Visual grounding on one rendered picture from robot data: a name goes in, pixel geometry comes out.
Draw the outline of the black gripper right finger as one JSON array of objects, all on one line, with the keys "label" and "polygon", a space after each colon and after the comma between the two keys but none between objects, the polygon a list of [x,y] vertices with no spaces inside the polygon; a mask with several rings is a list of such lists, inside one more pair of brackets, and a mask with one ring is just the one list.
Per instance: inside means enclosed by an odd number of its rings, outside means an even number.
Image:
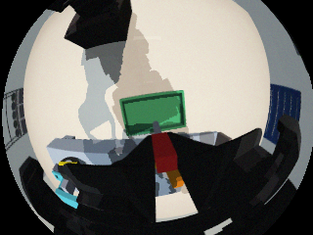
[{"label": "black gripper right finger", "polygon": [[167,133],[177,153],[177,168],[181,179],[184,180],[197,212],[211,208],[208,201],[218,188],[227,164],[259,145],[262,138],[262,129],[254,128],[244,136],[232,138],[226,144],[216,146],[176,133]]}]

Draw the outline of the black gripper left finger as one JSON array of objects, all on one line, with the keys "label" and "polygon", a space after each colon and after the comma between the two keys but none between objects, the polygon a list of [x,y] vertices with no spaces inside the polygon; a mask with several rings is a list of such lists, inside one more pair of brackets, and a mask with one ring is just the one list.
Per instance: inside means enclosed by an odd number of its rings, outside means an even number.
[{"label": "black gripper left finger", "polygon": [[78,191],[126,197],[148,223],[157,222],[156,158],[152,136],[146,136],[117,164],[64,164],[63,172]]}]

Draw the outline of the red-headed metal pin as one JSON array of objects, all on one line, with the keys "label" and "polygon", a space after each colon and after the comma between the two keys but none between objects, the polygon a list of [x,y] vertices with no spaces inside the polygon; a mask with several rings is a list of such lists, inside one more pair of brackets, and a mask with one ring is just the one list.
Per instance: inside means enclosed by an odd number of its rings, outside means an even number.
[{"label": "red-headed metal pin", "polygon": [[172,142],[169,141],[168,133],[161,132],[159,121],[154,121],[153,126],[155,134],[152,134],[152,137],[157,172],[175,171],[177,153],[173,149]]}]

